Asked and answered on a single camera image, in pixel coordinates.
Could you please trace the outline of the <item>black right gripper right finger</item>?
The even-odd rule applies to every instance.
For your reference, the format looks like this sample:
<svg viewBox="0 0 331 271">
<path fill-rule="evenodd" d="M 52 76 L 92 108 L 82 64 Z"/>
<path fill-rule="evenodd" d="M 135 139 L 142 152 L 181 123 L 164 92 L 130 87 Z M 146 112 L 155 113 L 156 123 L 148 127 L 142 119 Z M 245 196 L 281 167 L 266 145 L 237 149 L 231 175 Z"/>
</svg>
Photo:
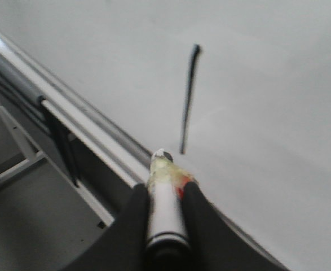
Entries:
<svg viewBox="0 0 331 271">
<path fill-rule="evenodd" d="M 196 270 L 275 270 L 226 225 L 198 184 L 185 185 L 182 210 Z"/>
</svg>

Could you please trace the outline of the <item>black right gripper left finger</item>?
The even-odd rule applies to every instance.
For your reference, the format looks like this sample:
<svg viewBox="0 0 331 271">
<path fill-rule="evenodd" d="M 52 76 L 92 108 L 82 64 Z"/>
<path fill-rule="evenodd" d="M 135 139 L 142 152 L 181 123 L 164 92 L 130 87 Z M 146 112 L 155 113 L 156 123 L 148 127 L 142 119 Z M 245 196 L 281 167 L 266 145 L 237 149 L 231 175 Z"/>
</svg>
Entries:
<svg viewBox="0 0 331 271">
<path fill-rule="evenodd" d="M 129 201 L 104 234 L 62 270 L 144 270 L 149 194 L 135 185 Z"/>
</svg>

